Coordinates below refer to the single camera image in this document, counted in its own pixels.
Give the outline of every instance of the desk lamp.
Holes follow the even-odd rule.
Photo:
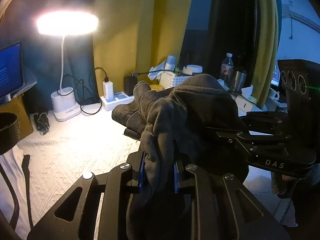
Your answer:
[[[72,87],[62,88],[63,44],[66,35],[81,35],[97,29],[98,18],[79,11],[56,11],[41,16],[37,21],[40,34],[62,36],[60,89],[51,94],[53,112],[59,122],[64,122],[80,114]]]

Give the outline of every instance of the white charger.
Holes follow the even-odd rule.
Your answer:
[[[113,83],[109,81],[109,78],[106,77],[104,79],[104,82],[102,83],[103,87],[103,95],[106,98],[108,102],[111,102],[114,100],[114,94],[113,94]]]

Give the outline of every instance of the screw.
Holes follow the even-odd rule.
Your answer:
[[[93,176],[93,174],[92,174],[92,172],[90,172],[90,171],[86,171],[86,172],[82,175],[82,177],[83,177],[84,179],[91,179],[92,176]]]
[[[120,164],[120,168],[122,170],[127,170],[130,168],[130,164],[129,163],[122,163],[122,164]]]
[[[189,171],[195,171],[197,168],[198,168],[198,166],[195,165],[195,164],[189,164],[189,165],[187,166],[187,169],[188,169]]]
[[[235,176],[232,173],[226,173],[223,176],[227,180],[233,180],[235,178]]]

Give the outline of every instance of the lid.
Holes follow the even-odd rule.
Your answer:
[[[169,55],[168,58],[167,58],[167,63],[174,65],[176,63],[176,57],[172,56],[172,55]]]
[[[187,65],[186,69],[192,71],[192,73],[202,73],[202,66],[199,65]]]

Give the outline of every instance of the plastic water bottle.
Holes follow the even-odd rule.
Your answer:
[[[176,67],[176,57],[169,55],[167,62],[165,63],[164,69],[174,71]]]
[[[230,82],[231,73],[233,69],[232,53],[227,53],[227,57],[221,63],[220,78],[227,86]]]

